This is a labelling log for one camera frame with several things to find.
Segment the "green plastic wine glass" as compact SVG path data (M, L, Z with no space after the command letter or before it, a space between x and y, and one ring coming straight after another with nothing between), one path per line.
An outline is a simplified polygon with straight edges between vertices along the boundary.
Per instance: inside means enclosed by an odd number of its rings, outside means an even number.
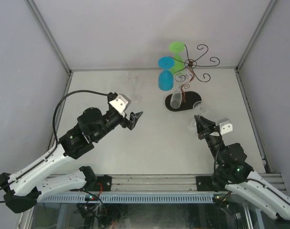
M172 42L169 45L169 50L174 54L174 66L170 69L170 72L174 75L176 72L182 70L185 67L183 59L180 56L180 53L185 50L185 46L182 42Z

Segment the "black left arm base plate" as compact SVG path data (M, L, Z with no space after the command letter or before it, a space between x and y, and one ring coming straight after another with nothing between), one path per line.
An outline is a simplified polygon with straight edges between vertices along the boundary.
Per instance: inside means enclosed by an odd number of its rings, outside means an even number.
M86 185L86 191L102 191L109 192L112 187L112 177L108 175L98 176L94 180L90 181L89 184Z

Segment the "clear flute glass front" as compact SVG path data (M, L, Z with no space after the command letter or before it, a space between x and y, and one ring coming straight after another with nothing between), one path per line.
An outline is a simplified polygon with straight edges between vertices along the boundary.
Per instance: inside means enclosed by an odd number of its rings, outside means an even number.
M190 85L190 80L192 75L187 72L177 72L175 73L175 82L178 84L178 88L173 92L170 99L170 106L173 109L178 109L181 103L185 100L185 90L187 90Z

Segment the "blue plastic wine glass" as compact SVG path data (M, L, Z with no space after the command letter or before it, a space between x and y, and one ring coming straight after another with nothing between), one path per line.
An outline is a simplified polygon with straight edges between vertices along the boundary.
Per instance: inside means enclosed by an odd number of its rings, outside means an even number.
M174 77L170 72L175 65L174 60L171 57L164 56L158 61L158 66L162 69L158 77L158 87L162 91L170 91L174 85Z

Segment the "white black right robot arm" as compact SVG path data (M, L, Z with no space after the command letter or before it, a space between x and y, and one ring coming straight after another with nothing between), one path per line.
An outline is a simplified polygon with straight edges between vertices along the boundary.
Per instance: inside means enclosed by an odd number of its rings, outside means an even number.
M212 187L226 189L252 203L271 219L290 221L290 197L267 182L246 162L241 144L225 145L222 136L233 130L229 119L217 122L195 115L197 136L205 140L214 158Z

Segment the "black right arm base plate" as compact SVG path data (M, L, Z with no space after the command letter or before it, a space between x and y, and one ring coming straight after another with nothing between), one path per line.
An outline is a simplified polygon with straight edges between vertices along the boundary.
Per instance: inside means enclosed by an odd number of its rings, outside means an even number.
M218 192L219 189L212 183L211 176L196 176L197 191L214 191Z

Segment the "clear wine glass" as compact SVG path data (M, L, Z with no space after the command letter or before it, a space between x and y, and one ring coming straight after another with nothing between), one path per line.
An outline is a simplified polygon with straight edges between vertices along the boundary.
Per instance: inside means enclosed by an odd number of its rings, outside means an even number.
M196 124L196 120L195 120L194 116L195 115L205 116L205 115L210 113L211 108L209 105L207 105L203 101L198 101L198 102L194 103L192 110L193 110L193 115L187 123L187 128L188 128L188 130L190 130L192 132L196 132L197 131L197 124Z

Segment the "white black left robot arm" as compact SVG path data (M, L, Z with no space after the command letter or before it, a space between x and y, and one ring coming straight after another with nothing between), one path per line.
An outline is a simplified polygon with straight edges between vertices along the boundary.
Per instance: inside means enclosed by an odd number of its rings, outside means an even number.
M44 155L16 173L0 174L0 189L5 191L3 203L14 213L25 212L43 198L68 190L91 191L97 185L97 176L90 166L77 171L49 178L58 167L68 165L88 153L103 137L118 125L133 130L143 112L130 113L126 109L131 101L123 94L108 93L108 111L87 108L78 118L77 124L60 138Z

